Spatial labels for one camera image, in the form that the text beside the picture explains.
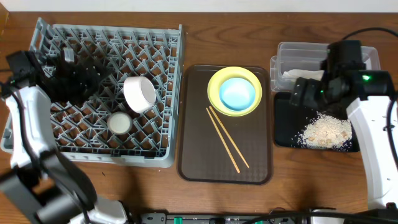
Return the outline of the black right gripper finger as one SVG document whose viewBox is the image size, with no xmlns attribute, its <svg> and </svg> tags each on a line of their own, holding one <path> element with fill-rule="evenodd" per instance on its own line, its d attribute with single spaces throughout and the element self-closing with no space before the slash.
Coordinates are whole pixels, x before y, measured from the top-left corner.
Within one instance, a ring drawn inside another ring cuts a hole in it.
<svg viewBox="0 0 398 224">
<path fill-rule="evenodd" d="M 319 109 L 320 81 L 308 79 L 303 96 L 303 105 L 311 109 Z"/>
<path fill-rule="evenodd" d="M 296 79 L 293 91 L 290 96 L 290 104 L 293 106 L 302 105 L 303 94 L 305 93 L 305 89 L 307 86 L 307 79 L 299 77 Z"/>
</svg>

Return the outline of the white napkin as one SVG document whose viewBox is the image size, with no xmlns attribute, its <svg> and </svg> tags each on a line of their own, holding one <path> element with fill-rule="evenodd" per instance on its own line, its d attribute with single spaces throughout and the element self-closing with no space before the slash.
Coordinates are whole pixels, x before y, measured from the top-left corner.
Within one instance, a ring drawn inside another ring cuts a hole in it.
<svg viewBox="0 0 398 224">
<path fill-rule="evenodd" d="M 306 78 L 321 80 L 324 74 L 323 70 L 311 71 L 311 70 L 301 70 L 292 69 L 282 74 L 282 78 L 296 80 L 297 78 Z"/>
</svg>

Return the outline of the rice grains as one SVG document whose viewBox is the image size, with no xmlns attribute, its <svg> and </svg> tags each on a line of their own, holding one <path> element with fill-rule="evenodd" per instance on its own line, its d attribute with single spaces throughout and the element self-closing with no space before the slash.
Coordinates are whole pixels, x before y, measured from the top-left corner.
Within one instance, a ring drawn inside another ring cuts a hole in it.
<svg viewBox="0 0 398 224">
<path fill-rule="evenodd" d="M 299 147 L 347 151 L 352 146 L 353 131 L 349 120 L 317 112 L 294 137 Z"/>
</svg>

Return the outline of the light blue bowl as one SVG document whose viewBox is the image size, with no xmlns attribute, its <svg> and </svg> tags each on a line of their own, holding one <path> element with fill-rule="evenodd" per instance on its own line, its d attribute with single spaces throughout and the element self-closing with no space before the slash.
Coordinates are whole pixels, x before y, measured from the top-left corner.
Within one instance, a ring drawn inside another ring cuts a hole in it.
<svg viewBox="0 0 398 224">
<path fill-rule="evenodd" d="M 230 110 L 242 111 L 248 109 L 255 99 L 253 85 L 243 78 L 230 78 L 220 87 L 220 100 Z"/>
</svg>

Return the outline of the small white cup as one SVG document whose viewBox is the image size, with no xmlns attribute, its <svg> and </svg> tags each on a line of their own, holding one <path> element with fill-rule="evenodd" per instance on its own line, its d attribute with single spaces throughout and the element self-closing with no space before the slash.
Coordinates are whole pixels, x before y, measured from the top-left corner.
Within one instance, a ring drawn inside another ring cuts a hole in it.
<svg viewBox="0 0 398 224">
<path fill-rule="evenodd" d="M 124 112 L 115 112 L 107 120 L 108 129 L 113 134 L 126 134 L 132 128 L 132 118 Z"/>
</svg>

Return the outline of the yellow plate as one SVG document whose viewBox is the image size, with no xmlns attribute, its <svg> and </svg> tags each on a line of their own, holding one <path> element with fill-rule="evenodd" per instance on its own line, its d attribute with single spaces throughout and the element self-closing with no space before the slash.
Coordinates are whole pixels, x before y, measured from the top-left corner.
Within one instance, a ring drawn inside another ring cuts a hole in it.
<svg viewBox="0 0 398 224">
<path fill-rule="evenodd" d="M 255 89 L 254 103 L 246 110 L 233 111 L 222 104 L 219 96 L 221 85 L 230 78 L 243 78 L 249 81 Z M 208 99 L 217 111 L 227 116 L 238 117 L 244 116 L 254 111 L 260 104 L 262 98 L 262 86 L 259 78 L 251 71 L 243 67 L 225 67 L 217 72 L 210 78 L 207 87 Z"/>
</svg>

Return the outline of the pink white bowl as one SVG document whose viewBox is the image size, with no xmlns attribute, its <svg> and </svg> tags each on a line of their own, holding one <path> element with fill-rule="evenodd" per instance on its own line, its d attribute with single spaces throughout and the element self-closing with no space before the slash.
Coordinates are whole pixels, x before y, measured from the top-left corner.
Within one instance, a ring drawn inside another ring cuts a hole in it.
<svg viewBox="0 0 398 224">
<path fill-rule="evenodd" d="M 145 112 L 156 102 L 156 90 L 146 77 L 126 78 L 123 93 L 128 106 L 136 113 Z"/>
</svg>

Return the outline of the wooden chopstick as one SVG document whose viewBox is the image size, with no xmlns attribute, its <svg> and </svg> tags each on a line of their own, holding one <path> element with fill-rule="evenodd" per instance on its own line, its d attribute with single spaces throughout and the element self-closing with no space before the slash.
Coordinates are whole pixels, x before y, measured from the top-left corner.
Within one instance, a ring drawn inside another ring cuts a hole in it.
<svg viewBox="0 0 398 224">
<path fill-rule="evenodd" d="M 223 144 L 223 146 L 224 146 L 224 148 L 225 148 L 225 150 L 226 150 L 226 152 L 227 152 L 227 154 L 228 154 L 228 156 L 229 156 L 231 162 L 233 163 L 234 168 L 236 169 L 236 172 L 240 174 L 239 167 L 238 167 L 236 161 L 234 160 L 234 158 L 233 158 L 233 156 L 232 156 L 232 153 L 231 153 L 231 151 L 229 150 L 229 147 L 228 147 L 227 143 L 225 142 L 224 137 L 223 137 L 223 135 L 221 134 L 221 132 L 220 132 L 220 130 L 219 130 L 219 128 L 218 128 L 218 126 L 217 126 L 217 124 L 216 124 L 214 118 L 212 117 L 212 115 L 211 115 L 211 113 L 210 113 L 210 110 L 209 110 L 208 108 L 206 108 L 206 112 L 208 113 L 208 116 L 210 117 L 210 120 L 211 120 L 211 122 L 212 122 L 212 124 L 213 124 L 213 126 L 214 126 L 214 128 L 215 128 L 215 131 L 217 132 L 218 137 L 220 138 L 220 140 L 221 140 L 221 142 L 222 142 L 222 144 Z"/>
<path fill-rule="evenodd" d="M 210 110 L 210 113 L 212 115 L 212 117 L 214 118 L 218 128 L 222 129 L 224 131 L 224 134 L 226 135 L 226 137 L 229 139 L 229 141 L 231 142 L 232 146 L 235 148 L 236 152 L 238 153 L 238 155 L 240 156 L 240 158 L 242 159 L 242 161 L 244 162 L 245 166 L 249 169 L 250 166 L 247 162 L 247 160 L 245 159 L 245 157 L 243 156 L 242 152 L 240 151 L 239 147 L 236 145 L 234 139 L 231 137 L 230 133 L 228 132 L 228 130 L 225 128 L 224 124 L 222 123 L 222 121 L 220 120 L 220 118 L 218 117 L 217 113 L 215 112 L 215 110 L 213 109 L 212 106 L 209 106 L 208 109 Z"/>
</svg>

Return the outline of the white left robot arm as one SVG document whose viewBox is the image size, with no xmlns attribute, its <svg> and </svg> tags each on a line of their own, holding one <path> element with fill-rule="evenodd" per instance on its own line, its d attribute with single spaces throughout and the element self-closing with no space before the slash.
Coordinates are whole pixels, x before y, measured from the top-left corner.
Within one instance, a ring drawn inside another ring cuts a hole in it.
<svg viewBox="0 0 398 224">
<path fill-rule="evenodd" d="M 82 103 L 110 71 L 91 58 L 80 63 L 61 54 L 47 77 L 31 51 L 6 58 L 12 76 L 1 96 L 12 117 L 11 169 L 1 191 L 32 223 L 127 223 L 119 201 L 99 197 L 89 177 L 57 147 L 50 122 L 55 102 Z"/>
</svg>

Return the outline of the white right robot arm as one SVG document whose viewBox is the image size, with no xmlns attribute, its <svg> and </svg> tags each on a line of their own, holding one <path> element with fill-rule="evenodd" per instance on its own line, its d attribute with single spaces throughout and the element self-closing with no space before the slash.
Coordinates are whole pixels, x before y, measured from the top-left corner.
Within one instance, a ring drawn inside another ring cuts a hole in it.
<svg viewBox="0 0 398 224">
<path fill-rule="evenodd" d="M 311 212 L 340 223 L 397 223 L 397 92 L 385 70 L 325 71 L 321 80 L 299 77 L 291 105 L 350 121 L 366 173 L 368 210 L 355 215 Z"/>
</svg>

